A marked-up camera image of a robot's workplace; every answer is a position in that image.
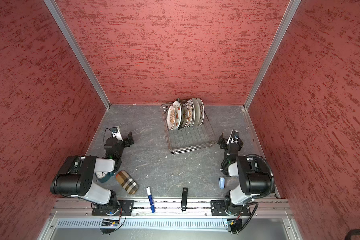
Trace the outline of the watermelon pattern white plate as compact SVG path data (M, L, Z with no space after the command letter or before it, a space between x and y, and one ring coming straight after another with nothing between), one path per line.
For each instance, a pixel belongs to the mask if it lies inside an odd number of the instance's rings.
M178 114L178 102L177 101L174 101L173 103L173 106L175 107L175 110L176 110L176 122L175 122L175 125L174 125L174 128L173 130L177 130L177 126L178 126L178 123L179 123L179 120L178 120L178 117L179 117L179 114Z

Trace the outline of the dark striped rim plate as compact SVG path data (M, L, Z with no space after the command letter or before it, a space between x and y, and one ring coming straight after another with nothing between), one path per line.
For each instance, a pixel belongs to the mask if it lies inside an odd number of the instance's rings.
M177 126L177 130L179 130L179 129L181 129L181 125L182 125L182 121L183 121L184 109L183 109L181 99L177 98L176 101L179 103L178 104L178 114L179 114L178 120L179 120L179 123L178 123L178 126Z

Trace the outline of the plain cream white plate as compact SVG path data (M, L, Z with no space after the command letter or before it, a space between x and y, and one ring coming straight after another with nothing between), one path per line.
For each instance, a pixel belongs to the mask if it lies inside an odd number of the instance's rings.
M198 126L199 125L199 120L200 120L200 105L199 102L196 98L192 98L192 102L193 102L193 106L194 106L194 126Z

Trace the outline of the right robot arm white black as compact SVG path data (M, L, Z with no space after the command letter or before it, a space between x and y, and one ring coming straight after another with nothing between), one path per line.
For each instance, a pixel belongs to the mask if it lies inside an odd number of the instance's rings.
M255 199L275 192L275 176L269 163L257 154L239 155L244 142L238 131L233 129L228 138L220 135L218 145L224 150L221 172L239 179L239 185L225 196L223 209L227 215L236 216Z

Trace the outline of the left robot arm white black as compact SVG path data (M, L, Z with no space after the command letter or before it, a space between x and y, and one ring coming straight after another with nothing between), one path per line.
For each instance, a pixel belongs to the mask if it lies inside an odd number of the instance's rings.
M123 138L119 127L109 129L111 136L103 141L106 156L69 156L52 181L50 191L53 195L65 198L81 198L98 206L117 208L116 193L104 189L93 180L101 182L120 169L125 148L134 144L133 134Z

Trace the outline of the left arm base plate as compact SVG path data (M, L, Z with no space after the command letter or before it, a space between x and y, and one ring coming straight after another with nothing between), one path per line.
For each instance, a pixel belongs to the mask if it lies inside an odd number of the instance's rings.
M91 203L92 216L131 216L134 203L134 200L116 200L115 206L112 206L111 203L108 203L106 205Z

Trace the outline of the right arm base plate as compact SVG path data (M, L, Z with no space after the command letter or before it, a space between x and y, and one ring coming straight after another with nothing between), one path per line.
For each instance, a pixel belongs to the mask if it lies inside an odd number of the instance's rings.
M232 205L230 203L226 203L224 200L212 200L211 204L211 212L212 216L245 216L249 217L251 215L251 210L249 207L245 207L242 205Z

